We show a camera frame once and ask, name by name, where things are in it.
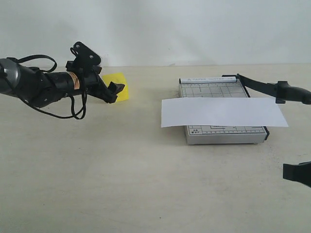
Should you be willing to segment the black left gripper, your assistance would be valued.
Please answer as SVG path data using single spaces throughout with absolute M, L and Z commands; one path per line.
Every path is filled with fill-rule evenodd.
M 51 92 L 54 101 L 86 93 L 111 104 L 116 102 L 117 94 L 125 88 L 125 84 L 114 82 L 110 82 L 107 87 L 99 76 L 101 67 L 93 67 L 86 73 L 82 68 L 74 68 L 73 61 L 68 61 L 66 69 L 65 72 L 46 74 L 52 83 Z

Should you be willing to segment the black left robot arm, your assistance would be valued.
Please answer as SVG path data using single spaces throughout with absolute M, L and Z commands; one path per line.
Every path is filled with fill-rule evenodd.
M 31 106 L 42 108 L 66 97 L 87 94 L 106 103 L 114 103 L 124 89 L 121 83 L 106 85 L 99 76 L 101 67 L 68 61 L 65 72 L 48 72 L 38 67 L 25 67 L 15 58 L 0 61 L 0 92 L 21 97 Z

